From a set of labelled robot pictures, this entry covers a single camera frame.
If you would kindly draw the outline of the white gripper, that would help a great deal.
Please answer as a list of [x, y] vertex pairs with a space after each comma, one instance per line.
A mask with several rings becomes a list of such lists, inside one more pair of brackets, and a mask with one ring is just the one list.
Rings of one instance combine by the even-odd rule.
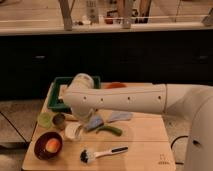
[[95, 111], [93, 109], [71, 109], [73, 116], [83, 125], [87, 124]]

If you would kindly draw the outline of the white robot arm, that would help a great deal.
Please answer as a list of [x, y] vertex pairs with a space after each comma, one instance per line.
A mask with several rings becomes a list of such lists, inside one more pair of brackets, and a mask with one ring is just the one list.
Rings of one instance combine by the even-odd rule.
[[213, 86], [151, 84], [96, 89], [91, 76], [77, 74], [63, 102], [81, 122], [96, 109], [182, 115], [190, 122], [184, 171], [213, 171]]

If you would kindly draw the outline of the orange object behind arm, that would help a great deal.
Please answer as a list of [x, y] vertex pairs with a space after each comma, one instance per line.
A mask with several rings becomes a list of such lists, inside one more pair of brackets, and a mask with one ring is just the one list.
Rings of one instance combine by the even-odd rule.
[[113, 88], [124, 88], [127, 87], [126, 84], [121, 82], [112, 82], [106, 86], [106, 89], [113, 89]]

